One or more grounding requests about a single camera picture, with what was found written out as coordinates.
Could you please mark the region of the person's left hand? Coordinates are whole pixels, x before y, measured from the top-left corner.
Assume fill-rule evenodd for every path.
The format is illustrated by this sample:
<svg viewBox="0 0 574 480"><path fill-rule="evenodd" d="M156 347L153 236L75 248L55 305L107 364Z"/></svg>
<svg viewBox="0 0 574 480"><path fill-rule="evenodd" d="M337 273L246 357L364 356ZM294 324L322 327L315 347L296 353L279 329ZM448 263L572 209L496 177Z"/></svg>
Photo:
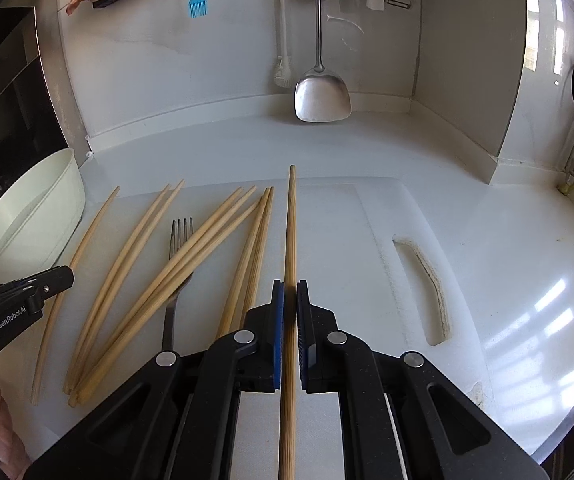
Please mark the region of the person's left hand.
<svg viewBox="0 0 574 480"><path fill-rule="evenodd" d="M8 404L0 388L0 470L8 479L22 479L31 463L22 440L14 432Z"/></svg>

